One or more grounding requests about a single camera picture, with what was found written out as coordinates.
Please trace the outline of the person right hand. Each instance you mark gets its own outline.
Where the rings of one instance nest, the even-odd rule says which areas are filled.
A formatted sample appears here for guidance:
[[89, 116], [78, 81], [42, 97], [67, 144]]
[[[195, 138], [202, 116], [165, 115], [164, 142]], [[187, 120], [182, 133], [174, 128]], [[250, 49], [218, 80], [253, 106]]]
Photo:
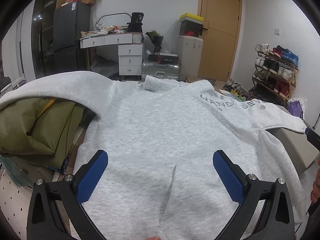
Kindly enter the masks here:
[[320, 198], [320, 169], [317, 170], [315, 181], [312, 185], [312, 191], [310, 193], [310, 199], [312, 203], [316, 203]]

